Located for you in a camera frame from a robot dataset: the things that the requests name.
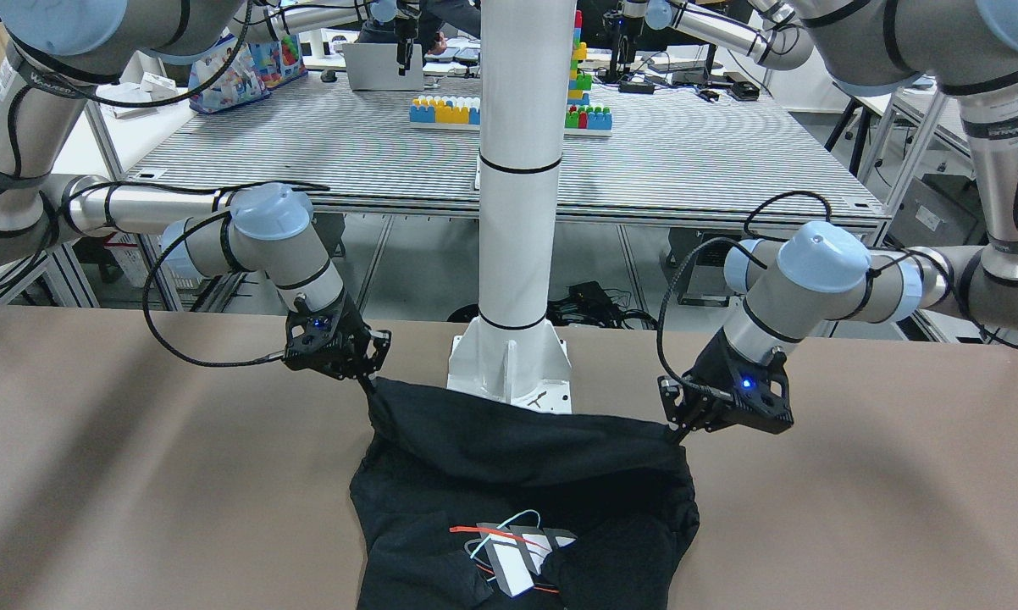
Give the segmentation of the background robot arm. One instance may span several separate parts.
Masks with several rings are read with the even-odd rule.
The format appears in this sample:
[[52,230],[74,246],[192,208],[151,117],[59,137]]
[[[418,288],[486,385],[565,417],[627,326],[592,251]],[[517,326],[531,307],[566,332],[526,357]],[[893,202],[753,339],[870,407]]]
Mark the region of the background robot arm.
[[641,17],[652,30],[675,30],[753,59],[765,69],[798,69],[814,51],[806,27],[784,1],[750,1],[764,19],[757,30],[687,1],[622,1],[628,17]]

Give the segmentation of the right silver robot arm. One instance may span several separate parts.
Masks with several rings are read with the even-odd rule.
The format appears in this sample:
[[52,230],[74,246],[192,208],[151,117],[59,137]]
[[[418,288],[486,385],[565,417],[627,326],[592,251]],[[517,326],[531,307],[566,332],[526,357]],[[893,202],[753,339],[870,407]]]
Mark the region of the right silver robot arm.
[[327,186],[284,179],[189,188],[148,175],[53,171],[88,103],[122,107],[97,92],[118,82],[137,54],[192,64],[228,50],[213,74],[169,99],[179,104],[222,80],[246,36],[267,31],[278,11],[263,1],[0,1],[9,39],[0,69],[0,267],[22,263],[29,275],[69,241],[154,233],[163,249],[147,271],[142,313],[165,350],[172,344],[149,306],[162,266],[191,277],[263,273],[288,309],[285,344],[246,366],[280,362],[373,393],[390,332],[362,320],[314,227],[312,196]]

